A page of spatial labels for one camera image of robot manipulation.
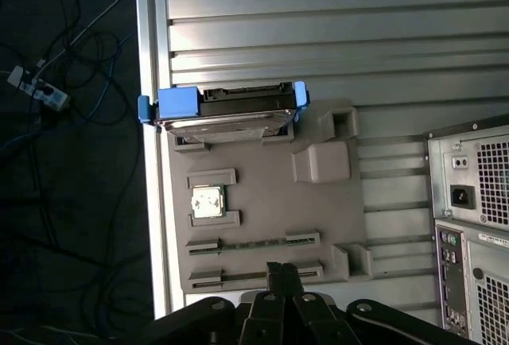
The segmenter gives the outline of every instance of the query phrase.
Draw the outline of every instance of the gray plastic tab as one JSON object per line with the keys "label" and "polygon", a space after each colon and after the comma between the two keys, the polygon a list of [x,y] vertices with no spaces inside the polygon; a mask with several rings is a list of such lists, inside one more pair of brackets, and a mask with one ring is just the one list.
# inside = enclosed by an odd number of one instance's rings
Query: gray plastic tab
{"label": "gray plastic tab", "polygon": [[295,182],[323,184],[349,180],[348,147],[343,141],[312,144],[306,150],[292,154]]}
{"label": "gray plastic tab", "polygon": [[205,172],[189,172],[187,175],[188,188],[207,184],[236,184],[235,169],[207,170]]}
{"label": "gray plastic tab", "polygon": [[288,246],[319,246],[320,233],[316,230],[286,232],[286,245]]}
{"label": "gray plastic tab", "polygon": [[200,142],[197,144],[181,143],[179,137],[173,135],[173,149],[178,153],[195,153],[195,152],[207,152],[210,150],[210,145]]}
{"label": "gray plastic tab", "polygon": [[214,250],[219,248],[220,239],[202,239],[202,240],[191,240],[185,246],[188,249],[189,254],[192,254],[194,251],[200,250]]}
{"label": "gray plastic tab", "polygon": [[333,138],[347,140],[359,135],[359,118],[354,107],[339,107],[329,110],[318,119],[321,140]]}
{"label": "gray plastic tab", "polygon": [[361,244],[334,244],[332,245],[332,257],[334,267],[345,281],[353,277],[360,280],[373,277],[371,250]]}
{"label": "gray plastic tab", "polygon": [[215,285],[221,282],[221,275],[223,270],[218,269],[204,269],[195,271],[189,276],[189,281],[193,288],[197,288],[205,285]]}
{"label": "gray plastic tab", "polygon": [[188,221],[188,228],[194,230],[223,230],[240,226],[240,213],[238,211],[226,211],[226,216],[199,219],[194,219],[190,214]]}
{"label": "gray plastic tab", "polygon": [[322,277],[324,276],[324,267],[318,260],[310,260],[307,262],[292,262],[297,267],[299,276],[306,281],[307,278],[311,277]]}
{"label": "gray plastic tab", "polygon": [[295,136],[293,135],[293,122],[286,127],[285,134],[278,134],[277,136],[262,137],[262,145],[279,144],[282,142],[291,142]]}

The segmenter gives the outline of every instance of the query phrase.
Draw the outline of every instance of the blue cable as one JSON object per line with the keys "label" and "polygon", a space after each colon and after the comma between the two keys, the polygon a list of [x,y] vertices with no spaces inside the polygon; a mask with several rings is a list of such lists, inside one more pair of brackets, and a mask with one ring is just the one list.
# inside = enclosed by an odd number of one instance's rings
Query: blue cable
{"label": "blue cable", "polygon": [[[119,46],[117,47],[117,50],[115,51],[115,54],[113,56],[113,58],[111,59],[111,63],[110,63],[110,72],[108,73],[109,77],[113,77],[113,73],[115,71],[115,62],[116,60],[119,58],[119,55],[120,55],[120,52],[121,52],[121,48],[122,46],[130,39],[132,38],[133,35],[135,35],[136,32],[133,32],[131,33],[130,35],[128,35],[127,37],[124,37],[120,43],[119,43]],[[20,140],[23,140],[25,138],[30,138],[30,137],[34,137],[34,136],[38,136],[38,135],[42,135],[42,134],[54,134],[54,133],[60,133],[60,132],[63,132],[63,131],[66,131],[66,130],[69,130],[69,129],[75,129],[75,128],[79,128],[80,126],[83,126],[85,125],[88,121],[90,121],[90,119],[94,116],[95,112],[99,109],[99,107],[101,106],[101,103],[103,102],[104,100],[104,96],[106,96],[106,93],[107,93],[107,90],[108,88],[110,87],[111,85],[111,81],[108,80],[106,85],[104,86],[103,88],[103,91],[101,92],[101,96],[99,97],[99,99],[97,100],[97,103],[95,104],[94,108],[91,110],[91,112],[88,114],[88,116],[82,121],[80,122],[79,124],[75,124],[73,126],[63,126],[61,128],[56,128],[56,129],[50,129],[50,130],[42,130],[41,132],[31,132],[31,133],[27,133],[27,134],[22,134],[21,136],[17,136],[7,142],[5,142],[3,145],[2,145],[2,148],[0,149],[0,151],[2,150],[5,150],[7,147],[11,146],[12,144],[14,144],[15,142],[18,142]]]}

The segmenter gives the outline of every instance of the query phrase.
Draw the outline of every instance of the dark floor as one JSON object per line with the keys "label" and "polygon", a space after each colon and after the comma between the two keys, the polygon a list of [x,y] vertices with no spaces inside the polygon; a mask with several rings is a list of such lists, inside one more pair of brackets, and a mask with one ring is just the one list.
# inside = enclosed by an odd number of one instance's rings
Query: dark floor
{"label": "dark floor", "polygon": [[[80,0],[81,25],[86,25],[114,0]],[[64,0],[71,15],[74,0]],[[64,17],[59,0],[1,0],[0,5],[0,71],[11,71],[20,59],[9,48],[18,50],[28,67],[34,66],[49,42],[64,29]],[[122,0],[108,15],[94,26],[97,32],[113,33],[119,39],[134,34],[122,47],[117,60],[114,79],[125,92],[135,110],[139,95],[138,46],[136,44],[135,0]],[[115,51],[109,35],[102,35],[103,58]],[[90,39],[81,55],[96,55],[96,44]],[[59,43],[54,52],[62,48]],[[69,84],[86,79],[89,66],[76,60],[68,69]],[[64,87],[59,72],[48,70],[43,79]],[[88,114],[99,99],[106,80],[100,74],[85,87],[67,90],[74,106]],[[37,123],[40,107],[30,105],[30,97],[6,82],[0,72],[0,132],[2,146],[11,138],[27,132],[29,107],[33,121],[31,131],[41,129]],[[93,119],[115,120],[121,116],[126,103],[111,87]],[[73,343],[65,334],[35,328],[52,325],[73,331],[98,332],[100,335],[119,335],[127,328],[141,325],[150,319],[150,264],[146,256],[148,233],[146,224],[146,194],[143,156],[137,159],[139,127],[130,113],[113,126],[85,122],[74,110],[57,116],[44,116],[43,123],[52,121],[56,127],[42,135],[29,136],[0,151],[0,328],[28,328],[16,332],[41,343]],[[34,187],[37,167],[43,191]],[[120,200],[133,167],[134,177]],[[28,198],[36,197],[30,203]],[[22,198],[14,205],[12,199]],[[56,240],[61,249],[80,254],[104,264],[108,225],[114,217],[114,253],[108,267],[94,266],[81,260],[55,254],[15,235],[48,242],[41,216],[44,206],[54,225]],[[118,262],[134,254],[145,256],[113,272],[113,259]],[[73,292],[51,292],[74,289]],[[77,343],[87,338],[75,336]],[[0,343],[23,343],[12,333],[0,333]]]}

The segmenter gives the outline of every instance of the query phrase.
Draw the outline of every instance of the white power strip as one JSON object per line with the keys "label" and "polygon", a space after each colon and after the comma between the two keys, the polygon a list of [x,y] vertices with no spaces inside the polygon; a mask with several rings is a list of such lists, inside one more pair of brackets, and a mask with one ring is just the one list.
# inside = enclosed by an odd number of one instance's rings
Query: white power strip
{"label": "white power strip", "polygon": [[[71,97],[69,95],[62,92],[60,89],[55,88],[50,83],[46,83],[45,81],[42,81],[40,79],[39,82],[37,83],[37,90],[34,92],[36,88],[31,83],[21,82],[20,84],[22,76],[23,68],[18,65],[10,73],[7,82],[14,85],[15,87],[18,87],[19,85],[19,89],[21,91],[24,91],[28,96],[33,97],[34,99],[37,100],[42,100],[47,107],[50,107],[51,109],[56,110],[57,112],[60,112],[61,110],[68,107],[69,102],[71,101]],[[45,95],[45,93],[40,89],[43,87],[49,87],[53,89],[53,92],[50,95]]]}

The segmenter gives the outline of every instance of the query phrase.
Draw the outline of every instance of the screw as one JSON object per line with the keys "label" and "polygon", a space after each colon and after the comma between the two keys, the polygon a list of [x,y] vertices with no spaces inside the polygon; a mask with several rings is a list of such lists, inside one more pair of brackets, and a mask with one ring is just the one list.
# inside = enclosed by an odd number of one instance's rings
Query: screw
{"label": "screw", "polygon": [[369,304],[362,303],[357,305],[357,309],[361,312],[370,312],[373,308]]}
{"label": "screw", "polygon": [[224,308],[224,301],[220,301],[219,303],[212,304],[212,309],[215,309],[216,311],[220,311]]}
{"label": "screw", "polygon": [[302,300],[304,301],[315,301],[317,298],[314,295],[310,295],[309,293],[306,293],[305,295],[302,295]]}

